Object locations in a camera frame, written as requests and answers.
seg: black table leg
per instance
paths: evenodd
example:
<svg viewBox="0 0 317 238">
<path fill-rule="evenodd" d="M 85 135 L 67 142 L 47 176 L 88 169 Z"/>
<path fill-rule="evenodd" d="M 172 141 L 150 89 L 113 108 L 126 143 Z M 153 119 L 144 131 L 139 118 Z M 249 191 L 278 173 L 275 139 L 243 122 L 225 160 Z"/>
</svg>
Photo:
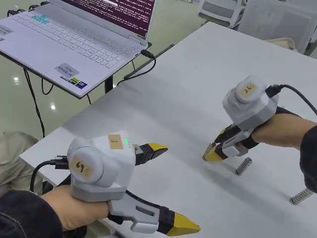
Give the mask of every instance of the black table leg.
<svg viewBox="0 0 317 238">
<path fill-rule="evenodd" d="M 105 80 L 105 93 L 113 89 L 113 75 Z"/>
</svg>

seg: hand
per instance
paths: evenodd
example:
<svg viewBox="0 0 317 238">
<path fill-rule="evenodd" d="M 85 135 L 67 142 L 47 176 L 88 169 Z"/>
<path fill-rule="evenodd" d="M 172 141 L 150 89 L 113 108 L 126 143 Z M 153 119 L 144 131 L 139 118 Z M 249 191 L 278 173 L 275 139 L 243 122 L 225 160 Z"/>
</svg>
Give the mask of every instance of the hand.
<svg viewBox="0 0 317 238">
<path fill-rule="evenodd" d="M 290 114 L 274 115 L 252 133 L 257 143 L 299 149 L 307 131 L 317 123 Z"/>
<path fill-rule="evenodd" d="M 70 186 L 60 186 L 44 194 L 42 197 L 56 212 L 63 230 L 88 225 L 108 216 L 106 202 L 83 202 L 70 195 Z"/>
</svg>

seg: metal spring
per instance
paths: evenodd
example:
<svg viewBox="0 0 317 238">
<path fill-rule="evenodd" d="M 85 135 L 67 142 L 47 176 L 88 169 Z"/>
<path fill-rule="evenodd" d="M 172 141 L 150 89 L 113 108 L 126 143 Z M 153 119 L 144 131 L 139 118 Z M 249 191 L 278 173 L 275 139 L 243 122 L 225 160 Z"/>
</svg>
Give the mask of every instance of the metal spring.
<svg viewBox="0 0 317 238">
<path fill-rule="evenodd" d="M 248 157 L 236 169 L 235 174 L 237 176 L 241 176 L 244 173 L 244 171 L 250 166 L 250 164 L 252 164 L 252 160 L 251 160 L 251 158 Z"/>
<path fill-rule="evenodd" d="M 216 143 L 211 142 L 207 147 L 207 150 L 204 152 L 203 159 L 206 160 L 206 156 L 209 154 L 210 150 L 216 146 Z"/>
<path fill-rule="evenodd" d="M 313 194 L 314 192 L 310 191 L 308 188 L 305 188 L 303 191 L 297 193 L 294 197 L 291 197 L 290 202 L 293 205 L 298 205 L 299 203 L 309 198 Z"/>
</svg>

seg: dark jacket sleeve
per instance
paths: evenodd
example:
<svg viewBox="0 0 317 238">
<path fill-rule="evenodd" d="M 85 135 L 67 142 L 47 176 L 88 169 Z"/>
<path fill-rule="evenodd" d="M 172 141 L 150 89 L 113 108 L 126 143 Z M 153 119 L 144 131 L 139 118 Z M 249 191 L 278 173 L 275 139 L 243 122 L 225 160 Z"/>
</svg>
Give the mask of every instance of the dark jacket sleeve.
<svg viewBox="0 0 317 238">
<path fill-rule="evenodd" d="M 51 206 L 29 191 L 10 190 L 0 197 L 1 238 L 62 238 Z"/>
<path fill-rule="evenodd" d="M 304 135 L 301 144 L 300 167 L 306 187 L 317 193 L 317 126 Z"/>
</svg>

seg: beige pants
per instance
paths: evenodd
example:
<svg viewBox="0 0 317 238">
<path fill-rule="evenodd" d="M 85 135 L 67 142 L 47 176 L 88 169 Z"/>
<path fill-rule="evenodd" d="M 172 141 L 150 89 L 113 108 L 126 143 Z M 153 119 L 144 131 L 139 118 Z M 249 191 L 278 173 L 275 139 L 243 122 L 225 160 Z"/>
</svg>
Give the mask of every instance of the beige pants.
<svg viewBox="0 0 317 238">
<path fill-rule="evenodd" d="M 37 139 L 22 132 L 0 134 L 0 196 L 8 189 L 30 189 L 33 169 L 20 159 L 20 154 L 37 142 Z M 39 176 L 35 179 L 37 194 L 42 194 L 42 181 Z"/>
</svg>

